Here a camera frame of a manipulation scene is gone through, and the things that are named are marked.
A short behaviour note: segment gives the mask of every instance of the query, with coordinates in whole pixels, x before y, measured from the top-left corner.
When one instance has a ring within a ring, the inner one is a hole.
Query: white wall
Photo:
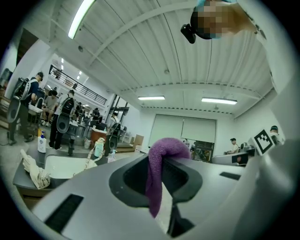
[[[126,105],[126,101],[120,97],[117,107],[125,107],[125,105]]]
[[[279,134],[285,139],[285,135],[281,130],[280,124],[270,109],[271,102],[277,96],[273,90],[265,99],[252,107],[234,120],[235,137],[238,145],[247,142],[250,137],[255,136],[262,129],[269,132],[273,125],[278,126]]]
[[[1,67],[0,67],[0,75],[2,75],[3,71],[8,68],[11,72],[15,70],[16,63],[17,63],[17,54],[18,54],[18,47],[15,45],[14,42],[10,43],[6,51],[3,55]]]
[[[231,115],[212,112],[194,112],[189,110],[137,110],[129,106],[129,112],[124,117],[123,125],[127,126],[128,131],[135,137],[136,134],[144,136],[142,148],[147,149],[152,131],[152,126],[156,114],[184,116],[192,118],[203,118],[217,120],[216,141],[214,155],[223,155],[224,151],[231,149],[230,139],[234,137],[234,124]]]
[[[285,139],[280,124],[270,109],[270,105],[276,95],[275,91],[270,92],[264,100],[234,120],[231,115],[227,116],[221,113],[204,113],[186,110],[155,111],[148,109],[139,111],[133,106],[128,105],[129,112],[127,116],[123,118],[122,124],[127,126],[128,131],[131,132],[131,136],[135,137],[136,134],[144,136],[142,147],[147,149],[156,114],[213,119],[217,121],[213,155],[223,155],[224,151],[228,151],[232,148],[230,142],[231,138],[236,138],[238,145],[240,145],[243,142],[247,142],[250,137],[259,133],[263,128],[269,131],[273,125],[279,127],[279,134]]]
[[[22,35],[22,29],[17,30],[14,38],[8,44],[0,64],[0,76],[8,68],[11,72],[15,70],[17,64],[18,47]]]
[[[13,89],[18,81],[19,77],[32,77],[35,75],[30,75],[35,66],[39,63],[41,58],[50,49],[49,45],[41,40],[36,41],[31,48],[25,53],[25,55],[20,60],[18,66],[15,68],[7,86],[5,92],[5,97],[10,98],[13,93]]]
[[[100,96],[106,98],[107,100],[109,100],[114,95],[113,93],[108,93],[108,89],[100,81],[91,77],[86,81],[84,86],[88,89],[91,89]]]

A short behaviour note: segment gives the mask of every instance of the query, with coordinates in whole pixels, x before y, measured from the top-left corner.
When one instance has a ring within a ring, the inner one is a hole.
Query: fluorescent light
[[[74,38],[83,17],[85,16],[85,14],[87,13],[87,11],[89,10],[89,8],[91,7],[94,1],[95,0],[83,0],[71,24],[68,33],[70,39]]]
[[[224,98],[213,98],[213,97],[203,97],[202,102],[222,103],[222,104],[230,104],[230,105],[236,105],[238,103],[237,100],[230,100],[230,99],[224,99]]]
[[[164,100],[164,96],[157,96],[157,97],[138,97],[140,100]]]

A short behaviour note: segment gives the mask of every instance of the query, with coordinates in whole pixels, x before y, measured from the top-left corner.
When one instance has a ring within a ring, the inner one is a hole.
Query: table
[[[78,124],[78,127],[82,128],[82,131],[81,131],[81,137],[83,137],[83,134],[84,134],[84,131],[85,131],[86,126],[81,125],[81,124]]]

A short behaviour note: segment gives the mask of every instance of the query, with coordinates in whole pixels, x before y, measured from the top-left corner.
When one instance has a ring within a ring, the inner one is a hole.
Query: spray bottle
[[[116,160],[116,157],[115,157],[115,154],[116,154],[116,150],[114,149],[114,150],[112,150],[112,154],[111,154],[111,156],[108,158],[108,163],[111,163],[111,162],[114,162],[115,160]]]
[[[45,153],[46,152],[46,139],[44,136],[45,131],[42,131],[42,134],[40,137],[37,139],[37,150],[39,152]]]

